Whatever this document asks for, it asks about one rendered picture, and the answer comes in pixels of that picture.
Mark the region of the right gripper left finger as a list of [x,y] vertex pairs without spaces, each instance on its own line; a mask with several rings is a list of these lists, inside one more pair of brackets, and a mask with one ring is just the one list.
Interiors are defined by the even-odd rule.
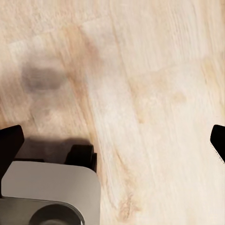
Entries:
[[24,143],[21,125],[15,125],[0,130],[0,180]]

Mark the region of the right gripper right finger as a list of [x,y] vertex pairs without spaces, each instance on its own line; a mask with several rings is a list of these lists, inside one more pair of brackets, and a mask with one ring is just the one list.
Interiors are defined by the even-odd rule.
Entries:
[[210,142],[225,161],[225,126],[215,124],[212,128]]

